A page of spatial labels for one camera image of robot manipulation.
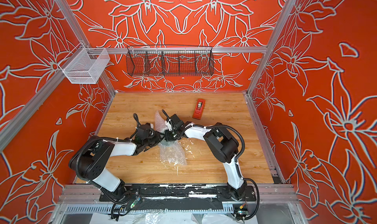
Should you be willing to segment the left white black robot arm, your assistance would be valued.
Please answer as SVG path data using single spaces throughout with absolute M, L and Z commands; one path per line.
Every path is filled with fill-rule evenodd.
M 76 176 L 118 199 L 126 195 L 124 181 L 113 175 L 106 165 L 111 157 L 136 156 L 159 144 L 165 135 L 146 123 L 136 127 L 125 139 L 92 136 L 69 161 Z

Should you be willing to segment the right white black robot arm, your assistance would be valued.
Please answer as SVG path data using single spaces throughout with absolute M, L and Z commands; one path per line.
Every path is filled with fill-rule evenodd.
M 213 156 L 223 164 L 230 189 L 235 192 L 245 190 L 246 182 L 238 163 L 245 151 L 245 140 L 236 129 L 221 123 L 202 126 L 183 122 L 176 114 L 168 116 L 165 123 L 168 127 L 165 131 L 168 141 L 193 138 L 206 142 Z

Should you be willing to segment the clear plastic wall bin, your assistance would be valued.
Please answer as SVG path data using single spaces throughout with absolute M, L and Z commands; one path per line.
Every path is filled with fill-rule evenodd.
M 110 56 L 105 48 L 96 48 L 96 53 L 89 54 L 88 49 L 80 48 L 60 67 L 65 77 L 72 84 L 95 84 L 98 82 Z

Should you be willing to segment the red tape dispenser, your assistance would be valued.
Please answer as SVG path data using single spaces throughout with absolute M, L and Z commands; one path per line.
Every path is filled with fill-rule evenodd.
M 194 112 L 193 112 L 192 118 L 200 120 L 202 118 L 202 115 L 203 115 L 204 107 L 205 107 L 205 100 L 204 99 L 198 99 L 196 106 L 195 106 L 195 109 L 194 109 Z

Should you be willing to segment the pink bubble wrap sheet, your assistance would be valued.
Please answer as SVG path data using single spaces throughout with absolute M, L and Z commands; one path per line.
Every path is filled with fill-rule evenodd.
M 154 129 L 163 134 L 165 134 L 165 131 L 168 130 L 168 126 L 166 125 L 165 120 L 162 118 L 158 111 L 156 111 L 155 113 Z M 160 148 L 160 160 L 165 165 L 187 165 L 184 150 L 178 141 L 167 141 L 166 139 L 163 139 L 158 144 L 158 146 Z

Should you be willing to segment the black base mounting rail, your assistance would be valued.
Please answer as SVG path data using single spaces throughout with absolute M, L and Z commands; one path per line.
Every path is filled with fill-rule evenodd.
M 257 201 L 253 186 L 247 186 L 239 199 L 231 187 L 226 184 L 127 184 L 133 197 L 139 194 L 143 198 L 175 199 L 199 198 L 219 201 Z

